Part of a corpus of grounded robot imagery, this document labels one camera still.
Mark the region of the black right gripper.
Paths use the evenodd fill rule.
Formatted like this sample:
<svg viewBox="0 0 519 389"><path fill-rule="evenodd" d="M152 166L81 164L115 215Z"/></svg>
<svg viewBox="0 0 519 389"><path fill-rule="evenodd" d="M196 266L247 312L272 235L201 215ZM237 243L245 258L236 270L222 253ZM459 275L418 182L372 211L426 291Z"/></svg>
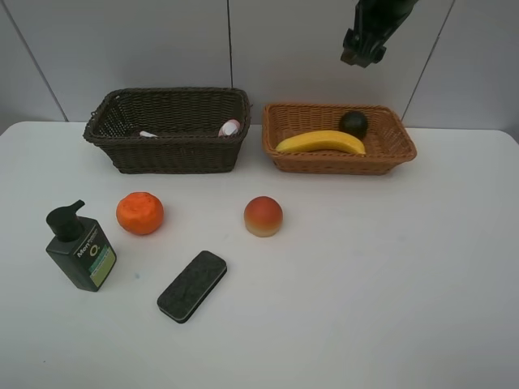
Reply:
<svg viewBox="0 0 519 389"><path fill-rule="evenodd" d="M343 40L341 61L367 68L379 63L386 52L385 43L404 23L417 0L359 0L355 6L354 26Z"/></svg>

